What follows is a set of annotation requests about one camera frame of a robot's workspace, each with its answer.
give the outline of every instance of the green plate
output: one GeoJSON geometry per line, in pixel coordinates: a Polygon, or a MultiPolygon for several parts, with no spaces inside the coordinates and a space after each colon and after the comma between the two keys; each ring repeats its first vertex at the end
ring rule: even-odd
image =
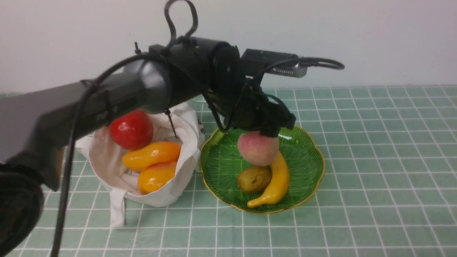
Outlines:
{"type": "Polygon", "coordinates": [[[224,134],[217,129],[202,147],[200,167],[203,182],[215,197],[242,211],[271,214],[299,206],[314,195],[324,175],[324,156],[311,136],[295,126],[279,133],[279,150],[290,170],[286,196],[275,205],[248,208],[247,202],[262,192],[245,194],[236,183],[238,174],[251,166],[238,152],[238,138],[244,132],[236,129],[224,134]]]}

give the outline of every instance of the orange mango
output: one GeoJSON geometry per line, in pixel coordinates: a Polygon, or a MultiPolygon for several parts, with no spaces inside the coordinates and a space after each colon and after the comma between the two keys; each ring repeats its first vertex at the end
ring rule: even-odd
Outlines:
{"type": "Polygon", "coordinates": [[[138,190],[142,195],[161,189],[175,177],[176,161],[162,162],[149,166],[138,176],[138,190]]]}
{"type": "Polygon", "coordinates": [[[141,172],[147,167],[161,163],[178,161],[181,145],[169,141],[153,142],[140,149],[127,152],[122,163],[132,171],[141,172]]]}

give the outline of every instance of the kiwi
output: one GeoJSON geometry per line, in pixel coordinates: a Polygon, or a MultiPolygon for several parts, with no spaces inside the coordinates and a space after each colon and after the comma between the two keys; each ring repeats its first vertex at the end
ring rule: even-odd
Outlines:
{"type": "Polygon", "coordinates": [[[242,171],[236,182],[243,193],[256,193],[270,184],[271,172],[266,166],[251,166],[242,171]]]}

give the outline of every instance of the gold plate rim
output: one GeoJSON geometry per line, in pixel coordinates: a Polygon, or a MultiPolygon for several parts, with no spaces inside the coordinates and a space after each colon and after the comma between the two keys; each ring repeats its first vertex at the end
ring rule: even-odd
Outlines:
{"type": "MultiPolygon", "coordinates": [[[[200,173],[202,174],[203,184],[205,184],[205,187],[208,189],[208,191],[209,191],[215,198],[219,199],[221,202],[223,202],[223,203],[225,203],[225,204],[227,204],[227,205],[229,205],[229,206],[232,206],[233,208],[238,209],[238,210],[240,210],[240,211],[244,211],[244,212],[252,213],[252,214],[260,214],[260,215],[274,214],[274,213],[279,213],[279,212],[282,212],[282,211],[285,211],[285,210],[290,210],[290,209],[293,209],[293,208],[295,208],[295,207],[297,207],[297,206],[300,206],[300,205],[304,204],[305,202],[307,202],[308,200],[310,200],[311,197],[313,197],[313,196],[316,194],[316,192],[317,192],[317,190],[318,190],[318,188],[319,188],[320,182],[322,181],[322,178],[324,177],[324,174],[325,174],[325,157],[324,157],[324,155],[322,154],[322,151],[319,149],[319,147],[317,147],[317,145],[316,145],[316,143],[315,143],[315,141],[314,141],[314,138],[313,138],[306,130],[304,130],[303,128],[301,128],[301,127],[299,127],[299,126],[296,126],[296,125],[295,125],[294,127],[295,127],[295,128],[298,128],[298,129],[300,129],[300,130],[302,130],[302,131],[311,139],[311,142],[313,143],[313,147],[319,152],[320,157],[322,158],[322,162],[323,162],[323,164],[324,164],[324,165],[322,166],[322,173],[321,173],[321,175],[320,175],[320,178],[319,178],[319,180],[318,180],[317,183],[316,183],[316,187],[314,188],[313,192],[312,192],[306,199],[304,199],[303,201],[301,201],[301,202],[299,202],[298,204],[293,205],[293,206],[291,206],[291,207],[289,207],[289,208],[279,209],[279,210],[271,211],[271,212],[254,212],[254,211],[249,211],[249,210],[240,208],[240,207],[238,207],[238,206],[236,206],[236,205],[233,205],[233,204],[231,204],[231,203],[228,203],[227,201],[222,200],[219,196],[217,196],[217,195],[209,188],[208,184],[206,183],[205,176],[203,175],[203,174],[204,174],[204,170],[203,170],[203,168],[202,168],[202,159],[199,158],[198,164],[199,164],[199,167],[200,167],[200,173]]],[[[200,148],[200,152],[203,152],[203,149],[205,148],[205,146],[207,145],[207,143],[208,143],[209,141],[211,141],[211,140],[213,139],[214,135],[215,135],[217,132],[219,132],[219,131],[220,131],[219,129],[216,129],[216,130],[211,134],[211,137],[208,138],[208,140],[206,140],[205,143],[203,143],[202,147],[200,148]]]]}

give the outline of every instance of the peach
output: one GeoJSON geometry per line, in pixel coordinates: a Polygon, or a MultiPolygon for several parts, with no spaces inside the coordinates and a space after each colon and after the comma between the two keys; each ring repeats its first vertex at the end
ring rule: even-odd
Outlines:
{"type": "Polygon", "coordinates": [[[249,131],[238,139],[238,151],[247,162],[256,166],[270,165],[279,153],[279,139],[249,131]]]}

